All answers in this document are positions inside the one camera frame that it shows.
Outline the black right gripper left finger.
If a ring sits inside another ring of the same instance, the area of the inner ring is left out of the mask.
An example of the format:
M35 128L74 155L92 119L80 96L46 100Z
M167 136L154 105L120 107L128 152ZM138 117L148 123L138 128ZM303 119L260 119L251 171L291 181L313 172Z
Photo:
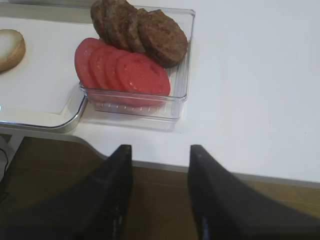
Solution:
M8 216L2 240L119 240L133 188L131 145L59 195Z

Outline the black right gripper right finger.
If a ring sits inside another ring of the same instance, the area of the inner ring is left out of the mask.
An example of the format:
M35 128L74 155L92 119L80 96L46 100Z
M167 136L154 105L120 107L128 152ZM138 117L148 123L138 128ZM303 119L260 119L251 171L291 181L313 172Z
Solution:
M200 240L318 240L320 220L240 181L201 145L189 153L187 186Z

